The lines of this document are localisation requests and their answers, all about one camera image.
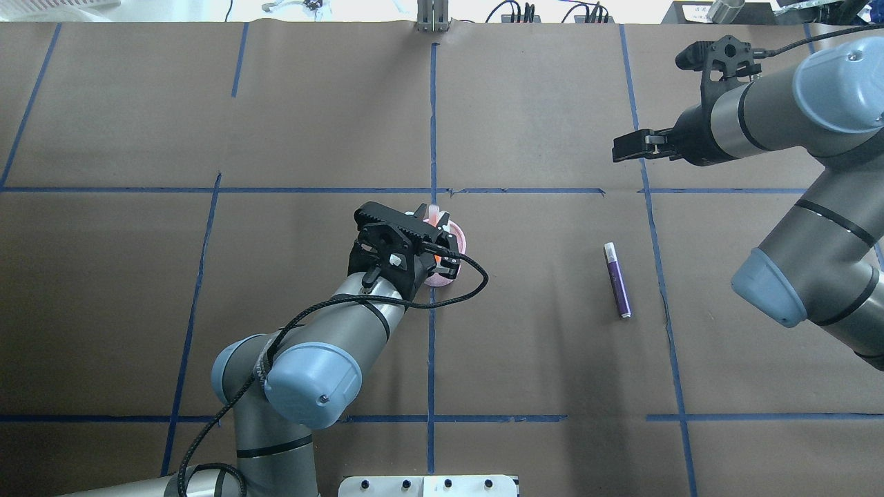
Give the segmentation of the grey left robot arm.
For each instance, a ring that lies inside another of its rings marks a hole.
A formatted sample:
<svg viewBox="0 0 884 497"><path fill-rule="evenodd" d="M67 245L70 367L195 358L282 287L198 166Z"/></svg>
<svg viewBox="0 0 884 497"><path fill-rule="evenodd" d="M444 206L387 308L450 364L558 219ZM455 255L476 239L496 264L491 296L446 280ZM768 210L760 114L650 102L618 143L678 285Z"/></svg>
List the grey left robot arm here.
<svg viewBox="0 0 884 497"><path fill-rule="evenodd" d="M328 300L275 333L219 353L211 384L223 403L168 477L86 490L86 496L316 496L313 434L356 399L416 294L454 279L462 234L448 212L367 202L347 277Z"/></svg>

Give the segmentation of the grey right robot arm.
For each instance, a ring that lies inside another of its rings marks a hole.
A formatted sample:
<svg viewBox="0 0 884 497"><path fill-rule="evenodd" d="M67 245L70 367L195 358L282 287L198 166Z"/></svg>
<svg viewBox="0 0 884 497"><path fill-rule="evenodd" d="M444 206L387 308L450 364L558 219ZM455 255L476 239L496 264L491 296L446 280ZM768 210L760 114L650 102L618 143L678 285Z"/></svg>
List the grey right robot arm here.
<svg viewBox="0 0 884 497"><path fill-rule="evenodd" d="M751 250L731 287L780 325L810 321L881 370L882 270L864 259L883 233L882 37L763 75L760 60L780 53L732 35L692 43L675 63L700 72L699 103L672 127L615 138L612 158L714 166L805 150L822 173Z"/></svg>

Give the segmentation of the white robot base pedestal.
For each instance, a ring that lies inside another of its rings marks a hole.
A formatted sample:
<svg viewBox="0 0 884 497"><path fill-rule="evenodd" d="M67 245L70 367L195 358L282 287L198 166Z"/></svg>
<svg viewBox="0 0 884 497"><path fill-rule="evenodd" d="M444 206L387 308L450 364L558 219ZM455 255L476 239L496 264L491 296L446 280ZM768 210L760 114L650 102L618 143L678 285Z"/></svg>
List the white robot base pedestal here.
<svg viewBox="0 0 884 497"><path fill-rule="evenodd" d="M338 496L519 496L518 479L503 474L347 477Z"/></svg>

